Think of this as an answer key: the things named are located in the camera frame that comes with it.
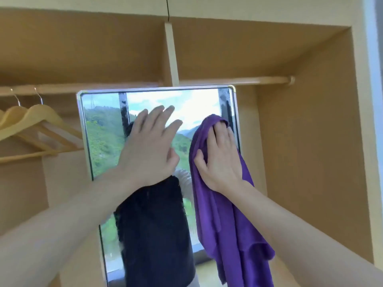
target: clothes rail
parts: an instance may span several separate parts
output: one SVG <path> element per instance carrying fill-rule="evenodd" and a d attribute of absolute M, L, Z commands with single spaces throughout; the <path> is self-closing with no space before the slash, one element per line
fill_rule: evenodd
<path fill-rule="evenodd" d="M 276 85 L 293 84 L 294 77 L 253 77 L 253 78 L 228 78 L 213 80 L 181 80 L 180 86 L 198 85 Z M 162 83 L 132 82 L 132 83 L 74 83 L 52 85 L 23 85 L 1 86 L 0 97 L 5 96 L 33 96 L 36 91 L 40 95 L 73 94 L 81 90 L 92 89 L 124 89 L 137 87 L 159 87 Z"/>

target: hand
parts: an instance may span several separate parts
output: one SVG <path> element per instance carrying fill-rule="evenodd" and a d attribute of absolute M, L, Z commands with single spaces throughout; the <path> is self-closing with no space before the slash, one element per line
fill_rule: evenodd
<path fill-rule="evenodd" d="M 203 159 L 199 149 L 194 163 L 205 184 L 212 190 L 225 194 L 242 181 L 242 165 L 231 128 L 219 122 L 209 129 L 208 163 Z"/>
<path fill-rule="evenodd" d="M 121 152 L 116 168 L 135 190 L 168 178 L 180 160 L 170 146 L 182 121 L 175 120 L 165 128 L 174 107 L 164 108 L 156 107 L 149 114 L 145 109 L 138 114 Z"/>

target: mirror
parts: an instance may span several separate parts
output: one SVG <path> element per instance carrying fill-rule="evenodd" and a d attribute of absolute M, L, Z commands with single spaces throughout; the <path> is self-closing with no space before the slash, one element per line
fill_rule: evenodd
<path fill-rule="evenodd" d="M 127 126 L 138 113 L 159 105 L 175 106 L 168 124 L 176 119 L 184 122 L 172 143 L 180 156 L 179 169 L 190 171 L 191 139 L 202 120 L 211 114 L 229 121 L 238 147 L 240 145 L 235 89 L 232 86 L 81 91 L 77 97 L 92 179 L 117 164 L 127 136 Z M 199 243 L 194 207 L 185 196 L 183 201 L 199 285 L 221 286 L 215 262 L 208 258 Z M 100 226 L 100 236 L 108 286 L 130 287 L 124 281 L 124 264 L 114 215 Z"/>

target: purple towel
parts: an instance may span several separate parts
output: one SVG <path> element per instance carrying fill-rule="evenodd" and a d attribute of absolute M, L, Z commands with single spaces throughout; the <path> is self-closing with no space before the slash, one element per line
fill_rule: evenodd
<path fill-rule="evenodd" d="M 274 250 L 237 207 L 206 186 L 194 164 L 198 149 L 207 162 L 208 131 L 219 121 L 227 125 L 227 121 L 217 115 L 205 118 L 193 136 L 189 151 L 198 238 L 208 256 L 216 260 L 222 284 L 270 287 L 273 281 L 268 260 L 274 257 Z M 242 178 L 254 186 L 241 155 L 240 159 Z"/>

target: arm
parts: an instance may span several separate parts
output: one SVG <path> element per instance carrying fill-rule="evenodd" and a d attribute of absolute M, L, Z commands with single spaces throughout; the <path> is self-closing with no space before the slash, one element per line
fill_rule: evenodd
<path fill-rule="evenodd" d="M 0 237 L 0 278 L 4 287 L 42 287 L 55 277 L 81 241 L 138 188 L 169 177 L 179 157 L 170 149 L 182 124 L 165 129 L 174 111 L 141 112 L 118 166 L 68 202 L 47 209 Z"/>
<path fill-rule="evenodd" d="M 208 136 L 209 159 L 195 164 L 209 188 L 232 201 L 303 286 L 382 286 L 383 272 L 242 180 L 232 131 L 217 124 Z"/>

